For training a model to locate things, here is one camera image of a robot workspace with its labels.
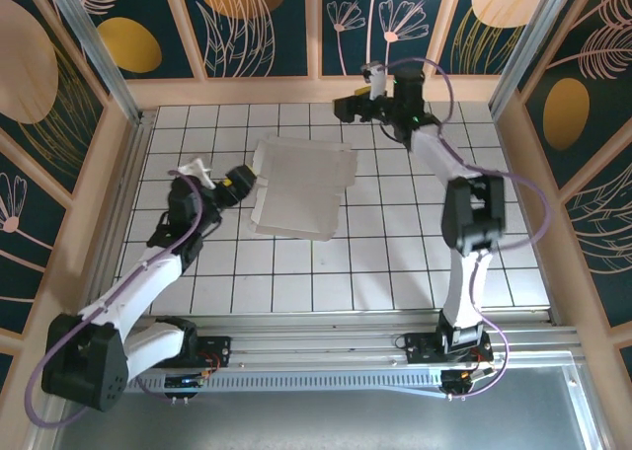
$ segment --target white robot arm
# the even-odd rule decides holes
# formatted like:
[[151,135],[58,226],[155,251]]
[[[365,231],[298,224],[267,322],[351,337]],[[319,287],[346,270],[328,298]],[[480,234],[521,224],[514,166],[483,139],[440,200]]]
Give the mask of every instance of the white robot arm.
[[[46,350],[78,324],[91,319],[45,365],[41,376],[44,391],[106,411],[118,401],[127,382],[152,366],[162,363],[167,367],[197,367],[200,363],[198,336],[192,322],[166,317],[142,332],[130,332],[154,299],[196,260],[205,236],[221,224],[221,212],[248,195],[256,176],[247,166],[240,166],[216,185],[199,159],[179,171],[197,188],[201,205],[188,182],[174,179],[168,196],[169,209],[161,216],[147,249],[132,270],[76,316],[61,314],[52,321]],[[195,231],[187,236],[198,215]],[[164,256],[155,260],[161,253]]]

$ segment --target dark teal wallpaper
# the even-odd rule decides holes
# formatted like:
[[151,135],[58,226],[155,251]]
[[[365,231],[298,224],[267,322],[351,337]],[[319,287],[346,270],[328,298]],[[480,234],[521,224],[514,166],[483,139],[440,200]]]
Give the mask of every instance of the dark teal wallpaper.
[[192,78],[167,0],[81,0],[126,79]]
[[307,75],[305,0],[185,0],[206,74]]
[[632,320],[632,144],[566,209],[610,325]]
[[566,17],[566,14],[569,12],[569,9],[571,9],[571,6],[573,6],[573,3],[575,3],[575,0],[566,0],[564,5],[560,9],[560,12],[555,18],[555,21],[553,25],[551,26],[551,29],[549,30],[548,35],[546,36],[542,44],[538,47],[537,51],[535,52],[535,55],[533,55],[533,59],[531,60],[531,63],[529,63],[528,67],[526,67],[526,70],[524,71],[522,78],[520,78],[520,81],[517,84],[517,88],[520,91],[522,91],[522,89],[524,88],[524,85],[526,85],[526,82],[528,82],[529,78],[531,78],[531,74],[533,73],[533,70],[535,70],[535,67],[540,62],[540,57],[544,53],[544,50],[546,50],[546,47],[549,45],[549,43],[551,43],[551,39],[555,37],[555,33],[557,33],[557,30],[560,28],[562,21],[564,21],[564,18]]
[[632,346],[621,348],[621,357],[623,358],[623,363],[625,363],[625,368],[628,370],[628,376],[632,381]]
[[24,330],[65,209],[0,154],[0,329]]
[[323,0],[322,74],[426,56],[441,0]]
[[72,192],[103,106],[32,0],[0,21],[0,129]]
[[539,0],[458,0],[441,67],[454,75],[500,75]]
[[632,116],[630,0],[589,0],[526,108],[558,187]]
[[0,353],[0,395],[2,394],[2,388],[9,375],[9,368],[11,368],[11,362],[13,356],[10,354]]

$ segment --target white grid mat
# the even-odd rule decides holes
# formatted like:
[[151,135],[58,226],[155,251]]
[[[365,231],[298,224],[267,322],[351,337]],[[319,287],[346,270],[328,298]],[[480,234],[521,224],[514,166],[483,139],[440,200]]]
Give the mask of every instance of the white grid mat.
[[[447,104],[432,103],[441,118]],[[469,161],[506,169],[485,104],[461,103],[445,129]],[[444,190],[403,147],[371,124],[341,125],[331,104],[162,107],[138,186],[117,275],[145,249],[166,207],[167,171],[202,156],[214,179],[250,163],[268,135],[352,144],[355,185],[340,208],[339,229],[326,243],[256,235],[254,198],[226,210],[198,260],[152,304],[151,314],[222,315],[441,308],[450,258],[440,236]],[[525,237],[514,188],[507,185],[505,244]],[[503,252],[488,273],[485,307],[546,306],[533,250]]]

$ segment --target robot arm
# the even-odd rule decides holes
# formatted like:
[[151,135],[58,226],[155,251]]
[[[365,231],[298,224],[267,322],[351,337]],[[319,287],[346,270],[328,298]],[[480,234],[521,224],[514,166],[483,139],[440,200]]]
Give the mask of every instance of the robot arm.
[[[475,307],[480,304],[485,276],[505,230],[503,178],[468,169],[438,137],[439,121],[424,112],[421,70],[394,73],[393,97],[385,91],[386,71],[380,63],[363,67],[370,87],[334,101],[334,114],[343,122],[379,120],[392,126],[397,141],[430,166],[445,187],[441,233],[450,247],[451,274],[445,305],[436,330],[437,348],[443,354],[467,353],[481,345],[483,322]],[[476,269],[474,283],[471,284]]]
[[196,328],[186,320],[168,317],[135,335],[130,332],[155,298],[196,260],[204,237],[221,224],[221,212],[250,193],[256,176],[241,166],[216,185],[200,159],[179,171],[194,183],[202,199],[197,229],[170,254],[149,263],[184,237],[198,215],[195,194],[186,181],[176,178],[168,196],[169,209],[134,268],[79,314],[61,314],[50,324],[46,350],[95,311],[105,309],[46,364],[41,378],[44,391],[106,411],[120,398],[127,382],[143,371],[169,358],[196,358]]

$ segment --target black bracket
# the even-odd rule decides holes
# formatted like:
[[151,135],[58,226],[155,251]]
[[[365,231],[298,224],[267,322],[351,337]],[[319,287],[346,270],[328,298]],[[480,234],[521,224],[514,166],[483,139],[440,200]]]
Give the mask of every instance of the black bracket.
[[479,359],[482,361],[494,360],[494,350],[486,332],[483,332],[478,346],[453,353],[443,352],[436,333],[404,334],[401,338],[404,343],[398,347],[406,351],[408,364],[476,363]]

